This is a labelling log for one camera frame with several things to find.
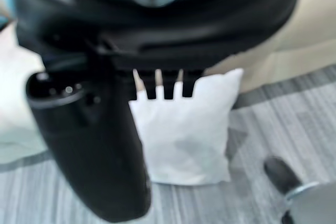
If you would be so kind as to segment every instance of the white cushion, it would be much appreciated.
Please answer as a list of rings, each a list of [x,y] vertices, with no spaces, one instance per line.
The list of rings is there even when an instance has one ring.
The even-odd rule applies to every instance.
[[[205,185],[229,181],[224,155],[229,112],[238,96],[242,69],[203,77],[196,82],[192,99],[182,97],[175,84],[174,100],[147,100],[144,91],[130,102],[143,143],[149,177],[153,182]]]

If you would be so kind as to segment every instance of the white pillow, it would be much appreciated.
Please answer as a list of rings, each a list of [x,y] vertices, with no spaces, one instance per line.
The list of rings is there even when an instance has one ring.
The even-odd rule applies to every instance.
[[[130,102],[151,181],[174,185],[205,185],[230,181],[224,155],[229,112],[239,91],[242,69],[200,78],[192,99],[175,84],[174,100],[156,100],[145,91]]]
[[[15,26],[0,33],[0,164],[45,151],[26,103],[25,84],[44,70],[40,57],[18,47]]]

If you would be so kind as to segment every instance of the striped gray rug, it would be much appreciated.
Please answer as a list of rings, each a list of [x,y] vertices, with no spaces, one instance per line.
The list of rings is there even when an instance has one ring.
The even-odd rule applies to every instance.
[[[136,224],[279,224],[282,197],[263,173],[269,154],[306,181],[336,179],[336,67],[241,95],[230,114],[231,183],[153,185]],[[48,153],[0,166],[0,224],[99,224]]]

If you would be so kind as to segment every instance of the floor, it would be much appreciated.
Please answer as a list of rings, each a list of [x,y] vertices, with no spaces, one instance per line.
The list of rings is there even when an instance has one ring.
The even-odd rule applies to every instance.
[[[270,154],[307,182],[336,179],[336,66],[239,97],[230,114],[231,183],[153,185],[136,224],[279,224],[285,205],[263,173]],[[0,224],[99,224],[49,153],[0,166]]]

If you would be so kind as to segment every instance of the black plastic housing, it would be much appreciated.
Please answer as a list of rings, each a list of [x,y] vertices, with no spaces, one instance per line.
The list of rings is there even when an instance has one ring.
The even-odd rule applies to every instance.
[[[118,80],[78,79],[29,78],[28,103],[40,132],[72,188],[96,215],[110,222],[142,217],[151,203],[150,182],[123,86]]]

